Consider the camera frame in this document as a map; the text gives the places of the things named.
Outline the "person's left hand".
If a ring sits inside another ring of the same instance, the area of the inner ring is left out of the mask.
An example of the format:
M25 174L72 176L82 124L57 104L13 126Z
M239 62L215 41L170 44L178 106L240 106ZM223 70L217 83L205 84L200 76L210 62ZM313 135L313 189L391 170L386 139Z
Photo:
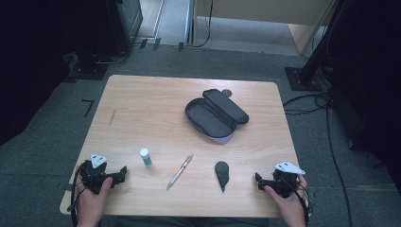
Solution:
M81 176L78 176L77 190L80 193L77 202L78 222L80 220L101 220L112 182L112 178L107 178L103 182L100 192L94 194L91 190L84 187Z

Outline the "dark curtain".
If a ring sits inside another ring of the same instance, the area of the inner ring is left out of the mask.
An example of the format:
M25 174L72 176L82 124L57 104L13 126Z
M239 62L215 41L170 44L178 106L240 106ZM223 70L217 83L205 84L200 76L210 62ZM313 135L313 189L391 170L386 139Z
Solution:
M327 47L351 138L387 167L401 194L401 0L347 0Z
M70 72L93 61L89 23L100 0L0 0L0 146L20 134Z

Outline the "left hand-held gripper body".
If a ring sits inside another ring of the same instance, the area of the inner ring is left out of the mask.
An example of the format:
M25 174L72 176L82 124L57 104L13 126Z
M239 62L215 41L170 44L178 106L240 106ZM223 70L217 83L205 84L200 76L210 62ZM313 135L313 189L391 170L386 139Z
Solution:
M100 192L103 182L110 177L105 173L107 161L105 156L92 153L90 159L80 165L82 183L95 194Z

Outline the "black teardrop-shaped tool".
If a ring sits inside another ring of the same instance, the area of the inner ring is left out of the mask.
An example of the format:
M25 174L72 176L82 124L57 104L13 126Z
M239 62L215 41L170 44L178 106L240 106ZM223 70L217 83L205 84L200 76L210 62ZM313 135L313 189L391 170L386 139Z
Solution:
M218 182L222 191L225 191L226 184L229 182L229 166L225 162L217 162L215 172L218 177Z

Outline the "light wooden desk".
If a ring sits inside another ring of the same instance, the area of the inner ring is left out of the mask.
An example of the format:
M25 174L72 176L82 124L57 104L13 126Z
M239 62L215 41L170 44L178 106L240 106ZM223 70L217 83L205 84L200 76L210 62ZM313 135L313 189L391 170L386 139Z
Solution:
M287 24L295 46L304 54L321 26L327 26L338 0L189 0L189 41L197 43L198 17Z

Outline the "black stand base plate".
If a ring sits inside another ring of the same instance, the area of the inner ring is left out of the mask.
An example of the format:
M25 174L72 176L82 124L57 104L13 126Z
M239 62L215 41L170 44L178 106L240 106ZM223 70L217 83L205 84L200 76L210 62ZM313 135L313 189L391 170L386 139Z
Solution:
M69 79L91 79L103 80L108 69L107 64L100 64L96 61L83 61L76 53L70 55Z

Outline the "person's right hand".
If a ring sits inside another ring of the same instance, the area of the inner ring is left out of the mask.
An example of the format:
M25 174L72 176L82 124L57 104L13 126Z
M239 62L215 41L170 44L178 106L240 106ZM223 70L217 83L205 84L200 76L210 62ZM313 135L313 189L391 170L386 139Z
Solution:
M284 222L305 222L305 210L301 201L305 199L305 189L307 181L303 175L298 176L299 186L295 193L291 193L286 199L280 197L271 187L266 186L266 193L277 205Z

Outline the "black metal stand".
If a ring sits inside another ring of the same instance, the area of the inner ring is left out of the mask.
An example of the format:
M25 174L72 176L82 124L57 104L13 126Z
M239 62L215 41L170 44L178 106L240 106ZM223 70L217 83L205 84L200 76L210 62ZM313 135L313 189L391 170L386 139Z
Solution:
M337 0L333 16L316 49L303 68L286 67L285 72L290 88L294 91L320 91L322 89L318 69L327 61L334 60L329 54L329 43L340 26L346 11L354 0Z

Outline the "person's dark trousers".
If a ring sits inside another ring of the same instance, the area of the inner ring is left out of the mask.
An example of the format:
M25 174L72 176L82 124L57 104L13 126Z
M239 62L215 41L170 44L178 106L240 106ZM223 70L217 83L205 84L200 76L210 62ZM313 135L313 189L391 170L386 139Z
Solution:
M116 227L269 227L267 218L118 217Z

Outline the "silver pen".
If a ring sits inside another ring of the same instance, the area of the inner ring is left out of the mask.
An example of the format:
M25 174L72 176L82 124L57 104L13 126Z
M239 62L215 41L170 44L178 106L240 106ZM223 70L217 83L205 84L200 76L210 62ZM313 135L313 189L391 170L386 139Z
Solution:
M166 186L166 190L169 190L175 182L177 182L177 180L180 178L180 176L182 175L182 173L184 172L184 170L186 169L186 167L189 165L189 163L192 161L194 155L191 154L189 156L186 157L186 159L184 160L183 164L181 165L181 167L179 168L179 170L177 171L177 173L172 177L172 179L168 182L167 186Z

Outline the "black pencil case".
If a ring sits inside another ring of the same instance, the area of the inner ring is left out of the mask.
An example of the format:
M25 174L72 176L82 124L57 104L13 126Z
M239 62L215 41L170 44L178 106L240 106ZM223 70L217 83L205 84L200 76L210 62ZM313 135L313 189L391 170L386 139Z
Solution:
M203 91L202 97L186 105L184 113L197 131L221 145L231 140L238 125L244 125L250 119L218 89Z

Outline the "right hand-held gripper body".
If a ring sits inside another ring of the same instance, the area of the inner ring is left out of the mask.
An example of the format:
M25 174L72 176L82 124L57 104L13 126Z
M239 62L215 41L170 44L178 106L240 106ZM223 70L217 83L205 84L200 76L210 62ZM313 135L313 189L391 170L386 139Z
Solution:
M299 175L305 175L305 171L290 161L276 164L272 173L273 179L277 183L275 192L283 198L288 197L297 188Z

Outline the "black cabinet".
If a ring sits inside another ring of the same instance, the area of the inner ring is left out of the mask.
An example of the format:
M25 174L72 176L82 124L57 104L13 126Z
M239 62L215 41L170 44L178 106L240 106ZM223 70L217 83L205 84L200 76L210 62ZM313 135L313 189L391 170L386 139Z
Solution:
M111 22L112 52L129 53L143 22L139 0L107 0Z

